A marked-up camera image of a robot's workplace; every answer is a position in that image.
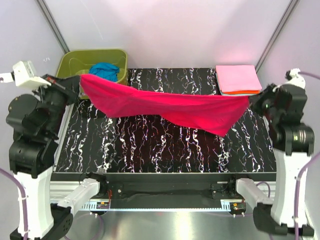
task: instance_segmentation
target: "blue cloth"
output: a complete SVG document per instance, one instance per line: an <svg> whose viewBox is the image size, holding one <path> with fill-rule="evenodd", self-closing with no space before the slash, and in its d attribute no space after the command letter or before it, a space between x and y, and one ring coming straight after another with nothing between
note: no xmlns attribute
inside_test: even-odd
<svg viewBox="0 0 320 240"><path fill-rule="evenodd" d="M106 62L97 63L96 65L93 65L89 70L89 74L99 76L100 78L107 79L111 82L118 81L118 73L119 67Z"/></svg>

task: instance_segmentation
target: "folded towel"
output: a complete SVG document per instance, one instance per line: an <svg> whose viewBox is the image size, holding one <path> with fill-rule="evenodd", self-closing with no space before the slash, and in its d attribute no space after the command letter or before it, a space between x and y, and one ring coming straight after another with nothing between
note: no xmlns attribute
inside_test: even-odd
<svg viewBox="0 0 320 240"><path fill-rule="evenodd" d="M258 94L262 90L253 65L218 65L215 69L224 94Z"/></svg>

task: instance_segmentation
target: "white wall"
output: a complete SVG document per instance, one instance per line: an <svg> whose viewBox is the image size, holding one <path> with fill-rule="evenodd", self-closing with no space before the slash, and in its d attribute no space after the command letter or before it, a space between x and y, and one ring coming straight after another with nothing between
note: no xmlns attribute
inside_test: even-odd
<svg viewBox="0 0 320 240"><path fill-rule="evenodd" d="M12 71L20 60L31 60L39 75L55 74L63 56L34 0L0 0L0 73ZM0 84L0 167L9 170L13 129L6 124L8 105L25 93L14 84ZM0 175L0 239L8 240L19 224L18 190Z"/></svg>
<svg viewBox="0 0 320 240"><path fill-rule="evenodd" d="M300 68L302 71L320 75L320 0L301 0L293 12L279 39L258 72L265 87L281 84L286 70ZM320 151L320 81L305 77L308 101L303 121L315 133L314 151ZM311 214L317 236L320 236L320 159L307 173L306 204Z"/></svg>
<svg viewBox="0 0 320 240"><path fill-rule="evenodd" d="M289 0L46 0L71 50L120 48L130 68L255 65Z"/></svg>

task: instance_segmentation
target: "metal rod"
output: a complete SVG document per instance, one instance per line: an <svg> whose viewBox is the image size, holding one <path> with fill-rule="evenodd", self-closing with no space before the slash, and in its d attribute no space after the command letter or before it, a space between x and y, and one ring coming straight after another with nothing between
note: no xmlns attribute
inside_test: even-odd
<svg viewBox="0 0 320 240"><path fill-rule="evenodd" d="M259 70L260 70L262 64L264 63L264 61L266 60L271 48L273 47L273 45L276 42L277 38L279 37L280 33L284 29L286 23L288 22L289 17L293 13L293 11L295 10L295 8L297 7L299 2L300 2L300 0L291 0L290 3L288 4L286 10L284 11L278 25L276 26L276 28L271 36L268 44L266 45L265 49L263 50L262 55L255 66L256 72L259 72Z"/></svg>
<svg viewBox="0 0 320 240"><path fill-rule="evenodd" d="M38 4L41 12L43 13L47 23L49 24L49 26L50 26L56 40L58 41L60 47L62 48L63 52L65 54L70 52L68 45L67 45L65 39L63 38L63 36L58 28L58 25L57 25L56 21L54 20L45 0L35 0L35 1Z"/></svg>

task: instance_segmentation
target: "cable tie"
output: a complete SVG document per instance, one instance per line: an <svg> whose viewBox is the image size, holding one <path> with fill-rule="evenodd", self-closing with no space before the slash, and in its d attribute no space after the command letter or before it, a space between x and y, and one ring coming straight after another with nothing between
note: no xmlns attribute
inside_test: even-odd
<svg viewBox="0 0 320 240"><path fill-rule="evenodd" d="M26 200L27 198L28 198L27 195L25 197L18 197L18 201L23 201L23 200Z"/></svg>

